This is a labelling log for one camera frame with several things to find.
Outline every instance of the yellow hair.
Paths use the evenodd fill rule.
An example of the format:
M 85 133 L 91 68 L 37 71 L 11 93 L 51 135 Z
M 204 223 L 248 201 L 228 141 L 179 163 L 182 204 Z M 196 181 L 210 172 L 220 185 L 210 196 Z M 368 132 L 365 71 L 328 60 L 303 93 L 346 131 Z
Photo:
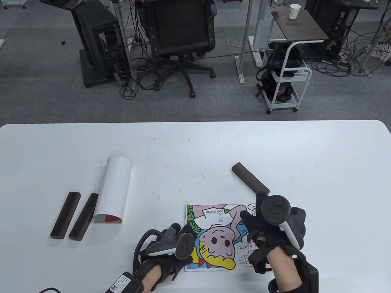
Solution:
M 226 268 L 227 270 L 233 270 L 235 268 L 236 264 L 233 261 L 233 259 L 225 258 L 223 256 L 216 256 L 215 257 L 213 255 L 209 255 L 208 250 L 207 250 L 204 242 L 200 242 L 199 252 L 201 253 L 201 256 L 203 257 L 203 259 L 207 263 L 210 263 L 212 266 Z

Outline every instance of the black backpack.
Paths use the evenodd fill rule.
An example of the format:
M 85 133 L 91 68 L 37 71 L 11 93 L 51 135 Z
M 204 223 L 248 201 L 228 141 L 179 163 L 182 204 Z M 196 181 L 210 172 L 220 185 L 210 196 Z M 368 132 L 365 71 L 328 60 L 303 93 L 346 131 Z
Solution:
M 284 43 L 273 42 L 269 44 L 269 48 L 273 49 L 273 52 L 269 56 L 265 66 L 260 68 L 256 73 L 256 80 L 262 83 L 262 86 L 259 84 L 259 82 L 256 84 L 259 90 L 259 92 L 255 95 L 256 97 L 259 97 L 261 91 L 264 90 L 267 98 L 273 101 L 273 96 L 277 87 L 277 83 L 274 80 L 271 71 L 274 70 L 277 76 L 280 75 L 282 65 L 284 63 L 285 55 L 287 53 L 288 47 L 291 44 L 292 44 L 291 42 L 284 42 Z M 296 47 L 293 47 L 289 52 L 286 68 L 301 67 L 302 62 L 303 61 L 301 59 L 300 50 L 297 49 Z M 258 74 L 260 74 L 262 71 L 264 71 L 264 73 L 262 74 L 261 77 L 258 77 Z M 293 77 L 295 72 L 296 71 L 285 71 L 283 76 Z M 288 100 L 291 99 L 292 92 L 293 92 L 293 88 L 291 83 L 283 82 L 280 84 L 280 88 L 278 89 L 276 100 L 286 103 Z

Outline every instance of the label sticker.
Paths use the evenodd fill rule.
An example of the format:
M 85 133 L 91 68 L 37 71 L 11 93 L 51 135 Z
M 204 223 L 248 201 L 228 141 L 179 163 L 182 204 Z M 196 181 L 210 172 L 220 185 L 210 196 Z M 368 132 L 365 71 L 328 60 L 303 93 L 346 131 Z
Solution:
M 121 293 L 122 290 L 130 283 L 130 279 L 124 275 L 120 276 L 118 280 L 111 286 L 110 291 L 114 293 Z

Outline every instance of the black office chair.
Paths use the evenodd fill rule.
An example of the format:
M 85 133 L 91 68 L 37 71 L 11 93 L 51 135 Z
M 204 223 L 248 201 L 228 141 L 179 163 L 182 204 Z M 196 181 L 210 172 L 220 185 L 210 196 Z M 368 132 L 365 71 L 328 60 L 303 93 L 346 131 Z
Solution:
M 216 77 L 213 68 L 191 63 L 195 61 L 193 53 L 202 54 L 215 48 L 213 19 L 217 10 L 213 0 L 147 0 L 138 2 L 137 12 L 156 64 L 172 66 L 156 79 L 155 91 L 160 90 L 163 80 L 181 71 L 190 88 L 190 97 L 195 98 L 187 70 L 209 71 L 210 78 Z M 178 56 L 178 60 L 170 60 L 170 56 Z

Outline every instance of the paper cup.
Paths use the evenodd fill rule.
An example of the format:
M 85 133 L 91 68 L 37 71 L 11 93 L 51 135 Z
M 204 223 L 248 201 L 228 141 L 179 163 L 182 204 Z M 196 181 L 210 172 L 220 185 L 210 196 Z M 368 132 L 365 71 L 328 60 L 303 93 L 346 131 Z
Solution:
M 291 4 L 291 8 L 289 9 L 289 18 L 290 19 L 296 19 L 297 15 L 299 14 L 301 5 L 299 4 Z

